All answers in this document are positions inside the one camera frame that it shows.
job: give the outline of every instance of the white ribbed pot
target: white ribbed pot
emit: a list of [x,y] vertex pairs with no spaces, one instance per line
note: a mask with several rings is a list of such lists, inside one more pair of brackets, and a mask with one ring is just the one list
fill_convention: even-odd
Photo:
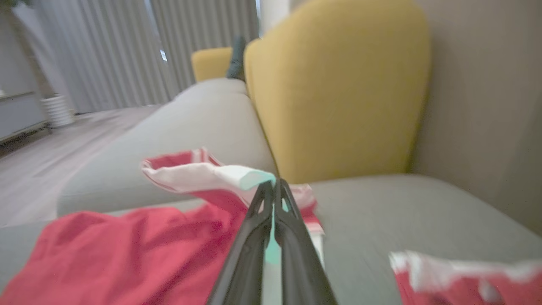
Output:
[[56,95],[52,98],[42,99],[41,102],[47,111],[51,127],[62,127],[75,122],[64,96]]

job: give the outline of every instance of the wooden floor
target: wooden floor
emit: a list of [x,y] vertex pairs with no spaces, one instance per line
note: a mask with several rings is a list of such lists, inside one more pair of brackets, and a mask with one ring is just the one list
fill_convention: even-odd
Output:
[[56,199],[70,177],[157,108],[80,115],[52,135],[41,131],[0,147],[0,227],[56,218]]

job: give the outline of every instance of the yellow cushion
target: yellow cushion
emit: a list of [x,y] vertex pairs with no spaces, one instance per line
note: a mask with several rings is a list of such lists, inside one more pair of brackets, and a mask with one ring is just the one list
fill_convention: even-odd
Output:
[[406,171],[430,69],[428,27],[411,0],[311,0],[244,60],[288,182]]
[[231,48],[206,49],[192,54],[192,70],[196,81],[226,77],[230,66]]

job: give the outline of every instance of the dark green pillow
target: dark green pillow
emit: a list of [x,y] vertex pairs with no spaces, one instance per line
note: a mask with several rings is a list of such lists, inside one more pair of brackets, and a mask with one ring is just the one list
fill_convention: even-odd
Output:
[[234,40],[233,52],[231,54],[231,62],[228,71],[226,72],[226,78],[235,78],[244,80],[243,73],[243,53],[247,43],[243,36],[237,36]]

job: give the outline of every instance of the gray sofa seat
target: gray sofa seat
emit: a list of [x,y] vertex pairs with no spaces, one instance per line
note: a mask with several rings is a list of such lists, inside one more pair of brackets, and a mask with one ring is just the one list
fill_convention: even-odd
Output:
[[58,215],[186,200],[188,195],[148,182],[139,165],[147,157],[203,146],[225,164],[276,171],[245,83],[212,79],[185,90],[85,165],[62,191]]
[[[311,186],[326,231],[325,268],[339,304],[401,304],[388,261],[390,251],[501,262],[542,258],[542,238],[439,180],[393,175]],[[186,211],[201,203],[167,205]],[[25,264],[45,225],[0,230],[0,290]]]

